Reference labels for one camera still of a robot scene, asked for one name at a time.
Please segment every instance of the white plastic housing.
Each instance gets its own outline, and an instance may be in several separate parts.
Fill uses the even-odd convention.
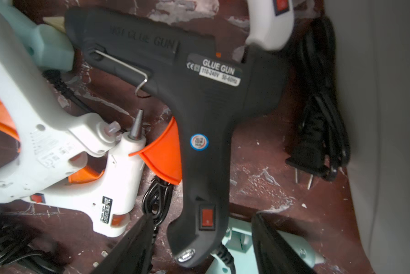
[[[119,225],[112,225],[114,215],[123,215],[133,209],[144,169],[144,161],[139,155],[129,157],[130,153],[144,148],[146,138],[135,141],[122,135],[121,141],[109,151],[106,169],[101,178],[86,184],[69,184],[62,180],[51,187],[39,191],[44,195],[45,204],[85,212],[92,220],[95,232],[108,237],[120,236],[129,216]],[[106,222],[105,198],[112,201],[109,219]],[[27,197],[24,201],[33,201]]]
[[[30,196],[57,183],[86,166],[84,152],[100,157],[115,145],[115,137],[104,133],[107,123],[98,114],[74,117],[59,106],[1,14],[0,100],[21,141],[18,157],[0,168],[0,203]]]
[[[251,25],[247,45],[257,44],[264,50],[280,50],[289,41],[295,20],[292,0],[287,0],[289,11],[278,16],[275,15],[273,1],[277,0],[247,0]]]

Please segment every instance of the black glue gun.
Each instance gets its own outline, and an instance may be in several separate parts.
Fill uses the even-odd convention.
[[[177,263],[198,265],[228,227],[234,126],[278,105],[287,61],[255,46],[242,63],[221,61],[211,36],[103,8],[69,9],[65,29],[91,66],[172,111],[179,127],[183,209],[167,238]]]

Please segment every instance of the table surface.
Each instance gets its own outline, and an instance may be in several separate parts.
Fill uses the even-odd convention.
[[[292,40],[304,33],[310,18],[322,11],[322,0],[294,0],[296,24]],[[244,41],[249,33],[249,17],[244,0],[15,0],[14,5],[36,23],[43,16],[62,16],[71,6],[100,5],[125,13],[149,17],[184,29],[216,37],[217,51],[223,59],[240,60]],[[72,72],[64,75],[67,84],[90,107],[107,121],[118,121],[129,128],[138,109],[144,110],[144,128],[148,142],[155,140],[167,126],[170,110],[158,99],[135,97],[135,87],[115,76],[91,67],[76,52]],[[77,106],[55,94],[58,102],[75,115]],[[279,106],[268,115],[238,124],[232,137],[230,210],[249,220],[257,211],[277,229],[300,235],[322,254],[326,261],[314,269],[318,274],[373,273],[361,247],[353,201],[346,171],[341,170],[335,182],[314,178],[307,189],[309,175],[299,174],[295,183],[294,169],[285,165],[289,151],[297,143],[297,124],[306,95],[299,88],[295,70],[291,70],[288,86]],[[15,158],[18,144],[0,132],[0,167]],[[96,170],[103,169],[106,158],[92,159]],[[150,185],[153,173],[146,168],[130,212],[129,228],[142,216],[141,200]],[[165,230],[182,209],[182,185],[176,186],[170,211],[162,224],[155,244],[153,273],[204,273],[209,258],[190,270],[181,269],[173,261]],[[59,243],[58,258],[67,263],[66,274],[86,274],[93,263],[104,259],[121,239],[107,238],[92,231],[90,218],[82,212],[27,204],[15,201],[3,205],[6,215],[48,234]],[[0,268],[0,274],[32,273],[18,265]]]

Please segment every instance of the white label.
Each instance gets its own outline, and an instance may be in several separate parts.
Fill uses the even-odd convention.
[[[199,72],[199,75],[205,76],[210,79],[213,79],[213,80],[216,80],[216,81],[228,84],[228,85],[232,85],[232,86],[240,85],[240,81],[241,81],[241,79],[238,77],[231,76],[229,74],[219,72],[219,71],[216,71],[211,68],[204,67],[204,66],[201,67],[201,71]]]
[[[111,216],[111,209],[112,209],[112,199],[103,196],[102,215],[100,217],[100,222],[109,224],[109,217]]]

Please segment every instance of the blue round sticker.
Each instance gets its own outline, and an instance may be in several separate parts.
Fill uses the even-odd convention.
[[[208,147],[208,138],[203,134],[194,134],[191,136],[190,145],[197,151],[202,151]]]

